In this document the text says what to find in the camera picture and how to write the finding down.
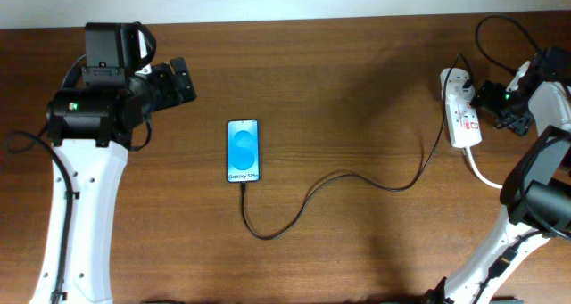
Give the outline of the blue screen smartphone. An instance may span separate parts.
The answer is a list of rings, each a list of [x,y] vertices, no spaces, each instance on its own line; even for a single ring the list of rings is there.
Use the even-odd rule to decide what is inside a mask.
[[[259,123],[256,119],[228,122],[227,180],[256,182],[261,177]]]

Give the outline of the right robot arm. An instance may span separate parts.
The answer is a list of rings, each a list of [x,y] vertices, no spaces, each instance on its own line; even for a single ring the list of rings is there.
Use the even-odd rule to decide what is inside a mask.
[[[479,89],[465,70],[441,73],[445,113],[453,146],[467,156],[481,141],[476,110],[495,118],[495,128],[537,140],[500,186],[500,214],[492,231],[459,270],[428,290],[425,303],[494,303],[494,295],[534,251],[570,237],[570,185],[554,176],[570,167],[570,53],[550,47],[523,64],[508,86],[486,81]]]

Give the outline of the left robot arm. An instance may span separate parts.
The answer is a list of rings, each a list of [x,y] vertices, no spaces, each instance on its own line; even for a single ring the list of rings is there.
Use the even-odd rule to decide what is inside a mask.
[[[43,144],[53,199],[34,303],[111,303],[110,254],[120,180],[134,130],[192,102],[183,58],[154,65],[157,45],[140,22],[85,26],[86,53],[47,105]]]

